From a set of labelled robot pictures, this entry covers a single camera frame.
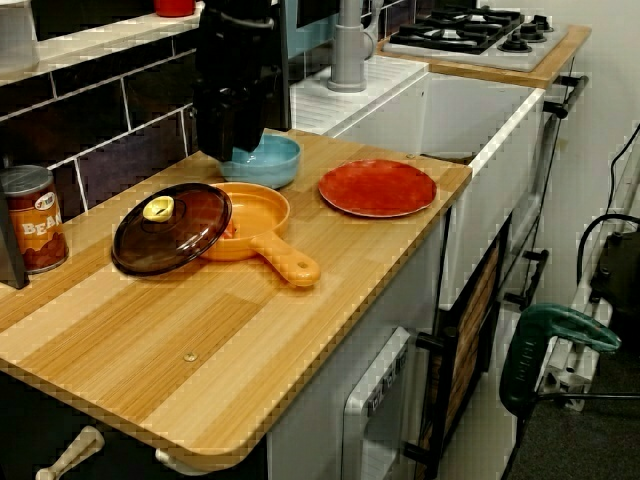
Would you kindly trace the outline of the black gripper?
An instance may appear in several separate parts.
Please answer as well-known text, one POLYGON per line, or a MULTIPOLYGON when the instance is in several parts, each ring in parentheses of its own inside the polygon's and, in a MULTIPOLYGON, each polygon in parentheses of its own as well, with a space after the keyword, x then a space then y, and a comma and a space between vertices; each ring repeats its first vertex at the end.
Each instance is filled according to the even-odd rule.
POLYGON ((281 124, 281 70, 262 69, 257 80, 206 78, 193 82, 193 110, 199 149, 220 162, 233 148, 254 151, 264 125, 281 124))

